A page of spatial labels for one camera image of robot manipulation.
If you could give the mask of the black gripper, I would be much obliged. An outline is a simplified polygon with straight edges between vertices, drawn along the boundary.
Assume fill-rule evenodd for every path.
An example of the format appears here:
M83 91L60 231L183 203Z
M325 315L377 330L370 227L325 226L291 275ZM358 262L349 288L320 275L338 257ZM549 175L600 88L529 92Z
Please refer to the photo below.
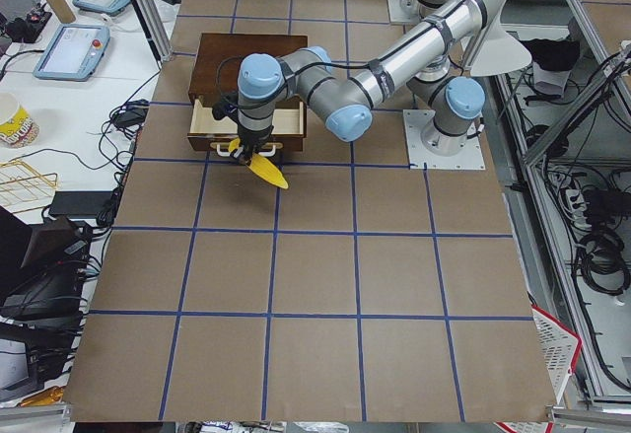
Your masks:
M249 129L240 129L238 132L243 149L234 151L234 159L240 165L249 165L251 163L251 155L261 149L266 144L266 131L251 131Z

